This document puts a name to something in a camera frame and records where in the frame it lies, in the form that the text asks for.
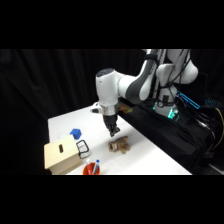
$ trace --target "white table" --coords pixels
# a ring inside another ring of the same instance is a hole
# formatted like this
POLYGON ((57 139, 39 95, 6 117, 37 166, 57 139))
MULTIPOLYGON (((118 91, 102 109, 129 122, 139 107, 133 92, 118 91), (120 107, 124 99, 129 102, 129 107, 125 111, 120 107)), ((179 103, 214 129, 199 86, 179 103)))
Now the white table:
MULTIPOLYGON (((73 129, 80 129, 82 136, 78 141, 86 141, 92 162, 100 160, 101 175, 191 175, 121 117, 117 124, 121 132, 111 138, 102 115, 90 113, 90 107, 87 107, 49 119, 50 142, 68 136, 73 129), (109 152, 108 143, 123 136, 128 136, 131 150, 125 155, 120 151, 109 152)), ((85 161, 68 175, 82 175, 85 161)))

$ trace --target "wooden box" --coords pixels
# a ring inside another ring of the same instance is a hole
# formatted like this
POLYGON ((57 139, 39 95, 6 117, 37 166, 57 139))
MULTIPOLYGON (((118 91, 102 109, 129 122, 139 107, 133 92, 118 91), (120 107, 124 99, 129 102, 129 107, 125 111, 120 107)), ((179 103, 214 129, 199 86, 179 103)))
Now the wooden box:
POLYGON ((82 164, 73 135, 44 146, 45 169, 64 175, 82 164))

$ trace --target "black background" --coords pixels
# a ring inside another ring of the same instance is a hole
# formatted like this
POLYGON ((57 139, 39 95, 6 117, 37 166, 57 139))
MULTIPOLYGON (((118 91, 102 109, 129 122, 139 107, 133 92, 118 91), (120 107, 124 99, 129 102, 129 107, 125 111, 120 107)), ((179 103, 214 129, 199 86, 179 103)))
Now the black background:
MULTIPOLYGON (((47 119, 92 105, 97 72, 137 75, 144 55, 141 49, 1 49, 0 172, 49 174, 47 119)), ((224 50, 194 49, 192 60, 209 75, 208 92, 223 97, 224 50)))

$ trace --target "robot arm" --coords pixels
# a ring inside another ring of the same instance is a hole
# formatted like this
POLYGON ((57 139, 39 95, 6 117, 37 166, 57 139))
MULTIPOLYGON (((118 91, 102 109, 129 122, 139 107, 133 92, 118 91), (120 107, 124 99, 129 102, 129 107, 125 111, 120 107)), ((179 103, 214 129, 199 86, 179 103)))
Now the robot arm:
POLYGON ((96 75, 99 102, 91 108, 92 113, 103 114, 106 127, 113 137, 117 127, 118 98, 123 97, 133 104, 146 100, 151 89, 151 81, 158 67, 162 49, 145 49, 147 56, 137 77, 121 74, 114 69, 105 69, 96 75))
POLYGON ((137 77, 121 74, 114 69, 105 69, 96 75, 99 102, 92 106, 91 112, 103 115, 111 137, 120 131, 116 124, 119 97, 123 97, 135 105, 145 101, 149 96, 152 80, 156 74, 160 86, 163 88, 160 91, 155 112, 168 116, 175 106, 174 98, 177 89, 173 85, 166 86, 167 83, 189 84, 197 78, 198 70, 190 61, 189 49, 144 50, 146 58, 137 77), (172 64, 162 65, 166 53, 172 64), (189 61, 182 71, 187 56, 189 61))

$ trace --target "red object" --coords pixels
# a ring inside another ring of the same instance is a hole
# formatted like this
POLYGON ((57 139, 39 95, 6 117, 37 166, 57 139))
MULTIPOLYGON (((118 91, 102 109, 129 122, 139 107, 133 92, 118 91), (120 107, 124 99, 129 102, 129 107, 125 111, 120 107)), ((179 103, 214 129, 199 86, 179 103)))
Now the red object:
MULTIPOLYGON (((94 167, 95 167, 95 163, 91 163, 91 171, 93 171, 94 167)), ((84 170, 83 170, 83 175, 84 175, 84 176, 88 176, 88 175, 89 175, 87 166, 85 166, 85 168, 84 168, 84 170)), ((100 175, 100 167, 97 169, 95 175, 96 175, 96 176, 100 175)))
POLYGON ((92 170, 91 164, 87 164, 87 170, 88 170, 89 175, 93 175, 93 170, 92 170))

